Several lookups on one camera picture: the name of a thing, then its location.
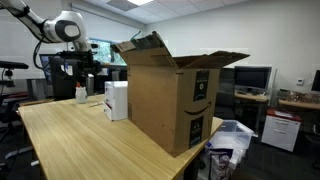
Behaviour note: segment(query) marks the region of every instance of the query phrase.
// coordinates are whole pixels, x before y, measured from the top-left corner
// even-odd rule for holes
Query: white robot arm
[[[0,0],[0,7],[18,18],[30,32],[44,43],[73,42],[76,51],[90,51],[82,16],[77,12],[62,11],[54,20],[37,16],[20,0]]]

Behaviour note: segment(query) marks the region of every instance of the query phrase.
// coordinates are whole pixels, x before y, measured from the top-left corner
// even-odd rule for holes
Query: cardboard box
[[[106,81],[103,111],[111,121],[128,118],[128,82]]]
[[[249,56],[172,57],[156,32],[112,48],[128,65],[128,118],[172,156],[209,137],[219,69]]]

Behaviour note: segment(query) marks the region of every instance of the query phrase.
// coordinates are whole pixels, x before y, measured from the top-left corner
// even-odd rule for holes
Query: small white bottle
[[[80,85],[78,84],[77,86],[78,87],[76,87],[76,102],[78,104],[86,103],[88,98],[86,87],[80,87]]]

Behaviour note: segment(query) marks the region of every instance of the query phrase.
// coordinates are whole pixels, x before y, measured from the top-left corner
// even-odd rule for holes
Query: desk
[[[260,120],[261,120],[263,105],[268,102],[267,96],[252,95],[252,94],[240,94],[240,93],[235,92],[234,97],[239,98],[239,99],[252,100],[252,101],[256,101],[259,103],[258,113],[257,113],[257,117],[256,117],[257,120],[256,120],[256,124],[255,124],[255,132],[254,132],[254,137],[258,137],[259,136],[259,124],[260,124]]]
[[[279,104],[286,105],[286,106],[305,108],[305,109],[320,110],[320,104],[314,104],[314,103],[291,102],[291,101],[287,101],[287,100],[279,100]]]
[[[174,179],[206,143],[173,158],[129,120],[110,122],[102,106],[89,107],[102,99],[19,108],[47,179]],[[214,118],[212,135],[221,124]]]

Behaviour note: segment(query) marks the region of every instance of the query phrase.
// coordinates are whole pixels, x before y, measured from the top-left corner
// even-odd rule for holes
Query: ceiling light
[[[136,4],[138,6],[141,6],[143,4],[147,4],[153,0],[128,0],[129,2],[132,2],[133,4]]]

